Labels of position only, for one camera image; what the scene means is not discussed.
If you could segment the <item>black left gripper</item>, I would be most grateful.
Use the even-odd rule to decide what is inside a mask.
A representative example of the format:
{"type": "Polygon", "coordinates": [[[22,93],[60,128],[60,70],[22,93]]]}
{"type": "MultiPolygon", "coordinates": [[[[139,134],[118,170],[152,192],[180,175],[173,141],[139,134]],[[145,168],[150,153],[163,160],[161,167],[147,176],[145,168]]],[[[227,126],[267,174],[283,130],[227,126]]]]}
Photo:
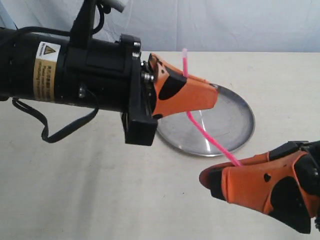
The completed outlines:
{"type": "Polygon", "coordinates": [[[184,77],[182,70],[150,53],[149,61],[156,60],[176,73],[160,72],[157,76],[151,116],[141,79],[140,56],[141,40],[132,35],[123,34],[116,42],[91,38],[84,49],[70,42],[59,81],[60,102],[120,112],[125,143],[140,146],[152,145],[156,119],[215,106],[217,87],[201,77],[184,77]]]}

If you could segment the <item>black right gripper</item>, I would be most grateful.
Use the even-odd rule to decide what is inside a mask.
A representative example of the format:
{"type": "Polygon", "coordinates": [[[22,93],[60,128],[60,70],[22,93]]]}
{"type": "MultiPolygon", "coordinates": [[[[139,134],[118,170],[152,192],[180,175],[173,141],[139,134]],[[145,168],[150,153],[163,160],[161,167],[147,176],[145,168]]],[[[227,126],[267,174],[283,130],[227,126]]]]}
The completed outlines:
{"type": "Polygon", "coordinates": [[[210,186],[214,198],[255,210],[309,234],[312,218],[316,218],[317,227],[320,225],[320,145],[309,144],[288,141],[241,159],[243,166],[230,161],[212,165],[200,173],[199,182],[210,186]]]}

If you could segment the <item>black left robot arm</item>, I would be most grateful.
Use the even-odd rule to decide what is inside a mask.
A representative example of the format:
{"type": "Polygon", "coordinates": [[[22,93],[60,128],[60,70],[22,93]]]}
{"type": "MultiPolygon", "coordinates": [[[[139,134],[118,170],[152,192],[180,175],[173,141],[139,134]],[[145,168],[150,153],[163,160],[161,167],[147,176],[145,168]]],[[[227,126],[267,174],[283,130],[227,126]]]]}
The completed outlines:
{"type": "Polygon", "coordinates": [[[218,100],[218,87],[183,72],[152,53],[141,60],[140,39],[123,34],[118,41],[55,29],[0,30],[0,99],[43,124],[41,138],[56,143],[99,110],[119,112],[126,144],[150,146],[159,119],[207,110],[218,100]],[[47,118],[25,100],[90,108],[91,112],[49,133],[47,118]]]}

